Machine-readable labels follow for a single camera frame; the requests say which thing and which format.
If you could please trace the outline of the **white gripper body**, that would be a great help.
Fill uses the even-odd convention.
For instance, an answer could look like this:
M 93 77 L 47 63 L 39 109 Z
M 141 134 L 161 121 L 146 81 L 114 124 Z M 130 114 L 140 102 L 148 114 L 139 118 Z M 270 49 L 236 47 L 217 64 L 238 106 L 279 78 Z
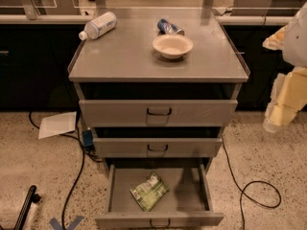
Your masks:
M 289 22 L 283 46 L 285 61 L 296 67 L 307 66 L 307 3 Z

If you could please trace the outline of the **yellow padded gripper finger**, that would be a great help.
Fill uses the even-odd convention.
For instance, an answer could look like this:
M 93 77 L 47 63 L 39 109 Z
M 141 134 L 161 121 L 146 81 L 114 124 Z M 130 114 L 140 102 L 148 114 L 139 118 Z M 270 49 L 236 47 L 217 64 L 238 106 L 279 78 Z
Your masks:
M 287 75 L 278 74 L 271 92 L 263 128 L 276 133 L 286 127 L 307 104 L 307 68 L 296 67 Z
M 267 37 L 262 46 L 269 50 L 283 50 L 284 49 L 284 38 L 287 30 L 287 26 L 282 27 L 277 32 Z

